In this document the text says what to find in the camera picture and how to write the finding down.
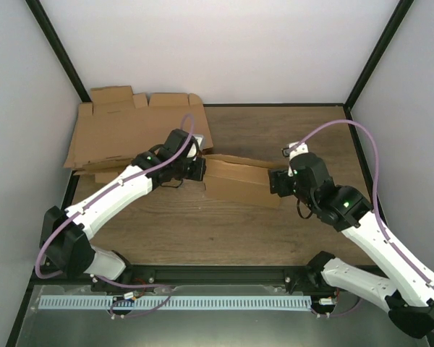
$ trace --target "white panel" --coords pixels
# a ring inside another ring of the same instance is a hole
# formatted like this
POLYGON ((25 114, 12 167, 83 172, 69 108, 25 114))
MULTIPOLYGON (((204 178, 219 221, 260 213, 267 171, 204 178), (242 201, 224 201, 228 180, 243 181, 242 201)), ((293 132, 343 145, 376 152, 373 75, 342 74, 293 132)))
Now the white panel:
POLYGON ((0 346, 29 281, 43 214, 61 204, 78 102, 25 2, 0 0, 0 346))
POLYGON ((378 142, 389 227, 434 270, 434 0, 413 4, 353 116, 378 142))
POLYGON ((87 88, 344 102, 397 0, 44 0, 87 88))

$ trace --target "wooden table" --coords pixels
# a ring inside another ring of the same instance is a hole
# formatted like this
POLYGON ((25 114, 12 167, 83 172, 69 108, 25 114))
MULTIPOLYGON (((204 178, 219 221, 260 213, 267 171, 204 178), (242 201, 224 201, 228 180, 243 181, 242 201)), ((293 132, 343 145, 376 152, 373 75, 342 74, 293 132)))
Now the wooden table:
MULTIPOLYGON (((341 107, 208 107, 214 152, 282 160, 280 149, 317 126, 344 119, 341 107)), ((347 125, 323 130, 308 142, 337 184, 367 195, 347 125)), ((100 184, 80 178, 74 202, 100 184)), ((316 218, 302 220, 294 197, 270 209, 204 196, 201 182, 158 188, 112 218, 92 240, 132 263, 158 265, 304 265, 319 251, 354 265, 373 262, 359 247, 316 218)))

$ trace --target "black metal frame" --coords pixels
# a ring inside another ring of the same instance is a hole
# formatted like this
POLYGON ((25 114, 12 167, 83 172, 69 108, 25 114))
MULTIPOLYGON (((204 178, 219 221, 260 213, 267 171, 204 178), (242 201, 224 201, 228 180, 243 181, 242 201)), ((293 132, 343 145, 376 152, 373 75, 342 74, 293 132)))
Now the black metal frame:
MULTIPOLYGON (((285 104, 208 104, 206 107, 223 107, 223 106, 341 106, 344 108, 344 113, 347 119, 352 119, 351 110, 354 104, 357 102, 358 97, 365 88, 367 81, 371 77, 375 70, 380 58, 384 54, 388 44, 391 42, 392 37, 396 33, 399 25, 405 18, 410 6, 414 0, 400 0, 397 4, 388 24, 386 25, 379 41, 377 42, 373 52, 370 55, 362 73, 360 74, 357 82, 355 83, 346 103, 285 103, 285 104)), ((48 42, 50 43, 54 53, 60 61, 64 71, 67 73, 68 78, 71 80, 75 90, 82 102, 90 102, 90 96, 85 89, 79 75, 74 68, 66 50, 64 49, 61 41, 56 34, 50 19, 45 13, 44 8, 39 0, 26 0, 31 12, 33 13, 37 23, 40 25, 41 30, 45 34, 48 42)), ((363 152, 357 130, 350 126, 350 132, 354 143, 357 157, 359 159, 360 168, 367 185, 368 193, 371 196, 371 189, 373 186, 373 178, 368 167, 365 154, 363 152)), ((73 173, 69 179, 66 194, 64 195, 62 207, 66 208, 71 205, 72 199, 77 188, 79 176, 75 176, 73 173)), ((372 273, 382 272, 376 266, 361 267, 364 270, 372 273)), ((174 285, 179 284, 270 284, 286 286, 289 291, 302 291, 306 295, 322 295, 329 294, 332 288, 317 288, 314 287, 309 281, 305 281, 305 266, 292 266, 292 267, 280 267, 280 266, 152 266, 152 265, 135 265, 135 272, 141 276, 141 278, 155 278, 156 282, 169 283, 174 285), (285 281, 286 277, 292 278, 288 283, 285 281)), ((67 280, 64 277, 58 277, 51 280, 40 280, 35 276, 31 276, 29 286, 24 295, 22 305, 17 314, 12 332, 9 336, 7 346, 15 346, 17 338, 20 333, 22 321, 24 319, 27 306, 29 304, 30 295, 32 289, 36 285, 86 285, 91 284, 91 280, 88 276, 84 276, 78 280, 67 280)), ((428 336, 428 342, 431 347, 434 347, 434 335, 431 333, 428 336)))

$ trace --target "flattened cardboard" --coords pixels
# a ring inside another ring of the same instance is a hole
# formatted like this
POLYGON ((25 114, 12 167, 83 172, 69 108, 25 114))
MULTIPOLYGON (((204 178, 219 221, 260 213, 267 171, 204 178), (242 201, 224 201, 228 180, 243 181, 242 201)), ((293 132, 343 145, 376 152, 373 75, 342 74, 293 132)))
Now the flattened cardboard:
MULTIPOLYGON (((79 105, 79 116, 64 167, 89 171, 117 168, 138 153, 163 143, 180 127, 183 116, 195 118, 195 134, 205 136, 204 149, 212 148, 203 102, 195 94, 134 95, 132 87, 91 90, 92 103, 79 105)), ((190 121, 184 129, 190 128, 190 121)))
POLYGON ((265 207, 280 205, 280 197, 270 193, 268 169, 286 168, 286 164, 220 154, 205 159, 206 197, 265 207))
POLYGON ((116 168, 98 168, 94 171, 91 170, 79 170, 75 172, 76 176, 86 176, 93 175, 95 177, 95 183, 107 184, 114 180, 118 175, 121 174, 123 170, 125 170, 126 166, 129 165, 128 162, 126 165, 119 166, 116 168))

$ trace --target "cardboard flap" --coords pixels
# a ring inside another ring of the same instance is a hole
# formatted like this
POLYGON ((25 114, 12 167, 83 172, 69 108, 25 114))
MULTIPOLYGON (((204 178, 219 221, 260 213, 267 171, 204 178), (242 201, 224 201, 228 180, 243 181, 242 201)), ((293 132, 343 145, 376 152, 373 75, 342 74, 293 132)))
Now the cardboard flap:
POLYGON ((154 93, 150 97, 150 107, 158 106, 188 106, 188 94, 185 93, 154 93))
POLYGON ((79 117, 91 117, 93 115, 92 103, 81 103, 78 111, 79 117))
POLYGON ((220 177, 234 179, 253 184, 268 185, 268 169, 259 166, 227 163, 221 160, 207 160, 205 175, 207 177, 220 177))
POLYGON ((148 99, 146 98, 146 93, 133 95, 133 103, 135 108, 148 107, 148 99))
POLYGON ((95 173, 95 183, 107 184, 115 179, 120 173, 119 172, 98 172, 95 173))
MULTIPOLYGON (((92 90, 93 103, 79 107, 65 167, 97 170, 120 166, 158 143, 180 127, 185 114, 195 117, 195 133, 205 137, 204 149, 213 146, 205 111, 197 95, 154 93, 149 107, 145 93, 133 95, 132 88, 104 87, 92 90)), ((187 130, 190 121, 184 125, 187 130)))
POLYGON ((196 94, 189 94, 188 95, 188 102, 190 103, 191 106, 203 104, 203 101, 201 100, 201 98, 199 96, 197 96, 196 94))
POLYGON ((205 176, 205 196, 211 199, 239 202, 263 207, 278 207, 281 198, 270 194, 267 185, 247 181, 205 176))
POLYGON ((104 87, 91 89, 92 102, 96 105, 103 103, 118 103, 131 101, 133 92, 132 87, 125 85, 122 87, 104 87))
POLYGON ((117 167, 110 167, 110 168, 100 168, 94 171, 91 170, 78 170, 74 172, 75 176, 86 176, 86 175, 95 175, 95 174, 105 174, 107 172, 116 172, 118 173, 118 175, 125 170, 125 168, 127 167, 127 165, 123 165, 123 166, 117 166, 117 167))
POLYGON ((132 159, 130 157, 128 158, 115 158, 115 159, 111 159, 111 160, 105 160, 105 161, 101 161, 99 163, 89 163, 89 164, 85 164, 84 166, 82 166, 82 170, 86 170, 86 171, 99 171, 105 168, 115 168, 115 167, 119 167, 119 166, 124 166, 126 167, 127 165, 129 165, 132 162, 132 159))
POLYGON ((247 166, 257 166, 259 168, 286 168, 285 163, 273 163, 270 161, 235 157, 234 155, 209 154, 205 156, 206 160, 220 160, 226 163, 242 164, 247 166))

